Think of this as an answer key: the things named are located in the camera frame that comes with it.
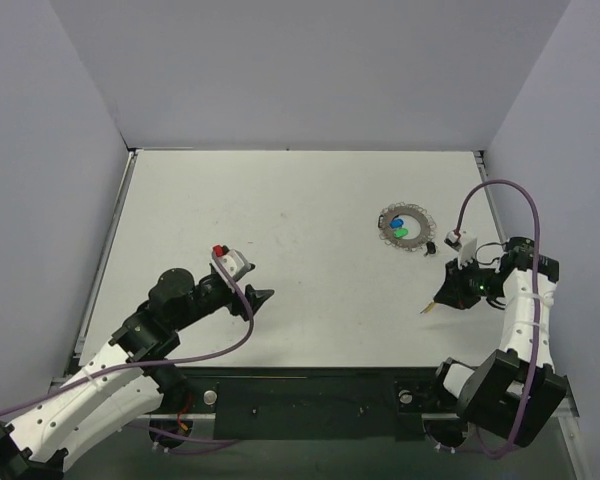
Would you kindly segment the yellow tagged key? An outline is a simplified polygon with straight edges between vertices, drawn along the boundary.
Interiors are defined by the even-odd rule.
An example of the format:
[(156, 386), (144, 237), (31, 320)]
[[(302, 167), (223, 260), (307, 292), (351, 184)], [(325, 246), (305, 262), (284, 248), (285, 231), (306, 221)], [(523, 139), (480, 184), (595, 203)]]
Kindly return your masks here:
[(419, 313), (421, 315), (425, 315), (425, 314), (429, 313), (435, 306), (436, 306), (436, 302), (431, 301)]

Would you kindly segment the large silver keyring disc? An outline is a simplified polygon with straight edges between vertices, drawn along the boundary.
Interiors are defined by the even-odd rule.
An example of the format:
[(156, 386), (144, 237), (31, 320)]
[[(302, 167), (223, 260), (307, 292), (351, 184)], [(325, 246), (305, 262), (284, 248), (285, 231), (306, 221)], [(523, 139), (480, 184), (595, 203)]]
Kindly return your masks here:
[[(403, 220), (409, 234), (403, 238), (395, 238), (394, 231), (389, 223), (399, 217)], [(416, 251), (425, 247), (428, 241), (433, 241), (436, 234), (436, 224), (433, 217), (423, 207), (413, 204), (398, 202), (385, 207), (377, 220), (379, 238), (387, 245), (405, 251)]]

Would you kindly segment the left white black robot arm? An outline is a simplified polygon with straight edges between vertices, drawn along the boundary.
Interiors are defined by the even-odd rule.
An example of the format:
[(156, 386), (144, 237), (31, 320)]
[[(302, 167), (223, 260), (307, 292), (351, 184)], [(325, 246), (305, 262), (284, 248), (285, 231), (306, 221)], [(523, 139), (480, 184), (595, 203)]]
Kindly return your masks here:
[(52, 397), (9, 422), (0, 419), (0, 478), (61, 479), (73, 461), (136, 417), (190, 407), (186, 376), (167, 359), (180, 331), (221, 308), (252, 323), (273, 294), (240, 288), (218, 271), (200, 281), (185, 269), (164, 272), (147, 301)]

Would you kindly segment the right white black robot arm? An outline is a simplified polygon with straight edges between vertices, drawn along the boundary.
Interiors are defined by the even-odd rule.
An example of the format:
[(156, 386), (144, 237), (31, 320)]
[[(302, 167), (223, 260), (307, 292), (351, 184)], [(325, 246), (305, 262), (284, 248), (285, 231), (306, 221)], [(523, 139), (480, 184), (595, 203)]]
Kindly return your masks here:
[(503, 312), (503, 330), (498, 348), (481, 365), (444, 361), (427, 383), (428, 400), (500, 438), (513, 435), (515, 446), (526, 447), (568, 389), (549, 347), (559, 263), (535, 255), (533, 240), (524, 237), (503, 244), (495, 268), (480, 264), (477, 239), (467, 232), (451, 231), (445, 242), (458, 255), (445, 265), (434, 304), (464, 311), (486, 301)]

